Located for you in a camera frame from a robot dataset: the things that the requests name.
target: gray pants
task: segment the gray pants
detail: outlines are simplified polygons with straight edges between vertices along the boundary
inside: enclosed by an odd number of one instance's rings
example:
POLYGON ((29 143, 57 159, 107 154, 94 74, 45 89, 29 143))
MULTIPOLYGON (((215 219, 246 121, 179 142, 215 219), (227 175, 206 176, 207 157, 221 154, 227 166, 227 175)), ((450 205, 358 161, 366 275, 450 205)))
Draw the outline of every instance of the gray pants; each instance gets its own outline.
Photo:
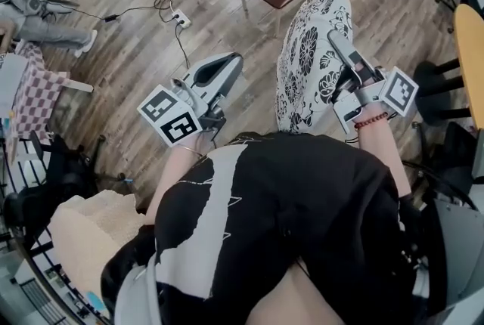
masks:
POLYGON ((39 42, 59 48, 79 49, 91 41, 91 31, 56 26, 46 23, 39 16, 28 16, 17 37, 28 42, 39 42))

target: red bracelet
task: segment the red bracelet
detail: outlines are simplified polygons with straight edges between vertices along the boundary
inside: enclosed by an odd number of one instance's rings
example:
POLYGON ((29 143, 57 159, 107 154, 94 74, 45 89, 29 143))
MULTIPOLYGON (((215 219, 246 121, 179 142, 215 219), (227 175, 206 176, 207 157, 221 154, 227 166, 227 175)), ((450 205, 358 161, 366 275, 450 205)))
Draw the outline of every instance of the red bracelet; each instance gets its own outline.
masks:
POLYGON ((364 126, 368 126, 368 125, 370 125, 373 122, 380 121, 381 119, 387 118, 387 117, 388 117, 388 113, 387 112, 381 113, 379 116, 374 116, 373 118, 367 119, 364 122, 357 122, 355 124, 355 129, 356 130, 359 130, 360 128, 362 128, 364 126))

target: white shoe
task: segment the white shoe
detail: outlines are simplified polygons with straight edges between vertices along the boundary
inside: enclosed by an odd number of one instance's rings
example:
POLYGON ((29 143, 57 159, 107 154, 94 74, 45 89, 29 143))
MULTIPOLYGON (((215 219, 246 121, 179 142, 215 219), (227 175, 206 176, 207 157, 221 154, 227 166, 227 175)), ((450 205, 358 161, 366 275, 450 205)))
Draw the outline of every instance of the white shoe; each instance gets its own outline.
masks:
POLYGON ((92 34, 91 34, 91 40, 89 41, 89 43, 87 45, 85 45, 84 47, 76 50, 74 52, 74 56, 75 57, 80 57, 82 55, 82 53, 85 53, 85 52, 89 52, 92 48, 92 46, 94 45, 94 42, 96 41, 96 38, 98 37, 98 31, 96 31, 95 29, 92 31, 92 34))

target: round wooden table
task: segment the round wooden table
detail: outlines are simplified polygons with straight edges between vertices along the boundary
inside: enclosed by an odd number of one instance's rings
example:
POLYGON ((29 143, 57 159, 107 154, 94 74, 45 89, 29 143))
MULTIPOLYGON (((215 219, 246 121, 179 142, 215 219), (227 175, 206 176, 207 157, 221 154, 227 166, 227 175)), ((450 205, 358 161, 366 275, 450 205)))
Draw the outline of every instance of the round wooden table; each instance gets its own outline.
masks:
POLYGON ((454 34, 458 59, 436 66, 424 61, 415 69, 419 85, 415 103, 425 123, 440 125, 446 119, 472 116, 484 128, 484 20, 470 6, 455 10, 454 34), (461 67, 461 76, 446 79, 443 73, 461 67), (450 91, 465 87, 470 107, 451 108, 450 91))

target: power plug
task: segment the power plug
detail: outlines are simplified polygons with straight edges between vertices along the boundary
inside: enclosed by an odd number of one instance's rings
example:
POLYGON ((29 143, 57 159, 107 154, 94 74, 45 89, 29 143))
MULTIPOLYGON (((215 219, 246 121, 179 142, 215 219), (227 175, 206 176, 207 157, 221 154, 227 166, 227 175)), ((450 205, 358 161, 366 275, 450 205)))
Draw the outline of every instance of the power plug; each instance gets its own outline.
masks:
POLYGON ((176 21, 180 23, 180 26, 184 29, 188 28, 191 25, 191 21, 179 9, 173 12, 172 16, 175 18, 176 21))

